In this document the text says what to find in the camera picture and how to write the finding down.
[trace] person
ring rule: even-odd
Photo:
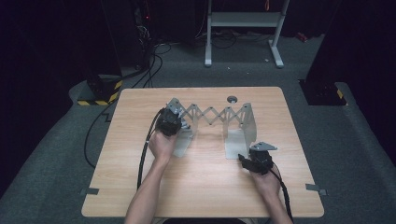
[[[154,161],[146,178],[131,200],[125,216],[125,224],[151,223],[157,209],[163,172],[172,158],[176,140],[176,135],[165,136],[161,132],[154,132],[150,137],[148,147],[154,155]],[[250,172],[250,174],[274,223],[292,223],[279,199],[280,184],[275,176],[271,173],[261,175]]]

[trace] handheld controller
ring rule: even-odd
[[[177,134],[181,128],[181,118],[172,110],[164,108],[155,123],[155,130],[161,131],[166,136]]]

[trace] metal bracket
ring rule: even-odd
[[[256,141],[257,128],[251,103],[243,104],[236,112],[230,106],[225,107],[220,112],[213,106],[203,111],[196,104],[191,104],[185,108],[177,98],[173,98],[166,107],[173,113],[179,114],[183,123],[183,127],[177,136],[177,145],[174,153],[178,157],[184,155],[191,140],[196,135],[199,119],[204,119],[210,125],[218,120],[223,123],[227,159],[238,159],[238,154],[247,157],[251,143]],[[215,117],[207,117],[208,113],[213,113]],[[185,119],[189,119],[191,124],[188,124]],[[237,129],[230,129],[232,122],[237,122]]]

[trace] hand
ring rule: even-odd
[[[277,169],[273,168],[272,171],[278,174]],[[279,180],[275,177],[274,174],[272,174],[271,172],[268,172],[265,175],[254,172],[250,172],[250,174],[253,177],[254,182],[256,183],[257,191],[264,198],[264,200],[279,197],[278,195],[280,190],[280,184]]]
[[[168,162],[175,150],[177,135],[166,136],[161,132],[154,132],[148,142],[148,147],[151,150],[156,160]]]

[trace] wooden table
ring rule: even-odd
[[[236,104],[227,97],[238,98]],[[315,184],[283,92],[277,87],[174,88],[124,90],[90,188],[82,207],[86,217],[124,217],[136,192],[142,147],[149,125],[159,109],[172,98],[185,107],[214,106],[218,111],[231,105],[235,110],[251,103],[257,124],[257,141],[278,148],[271,151],[288,187],[295,217],[321,217],[318,193],[305,189]],[[143,176],[153,156],[148,150]],[[200,119],[198,132],[185,155],[170,161],[161,183],[156,217],[268,217],[261,197],[247,170],[238,160],[225,158],[221,121],[208,125]]]

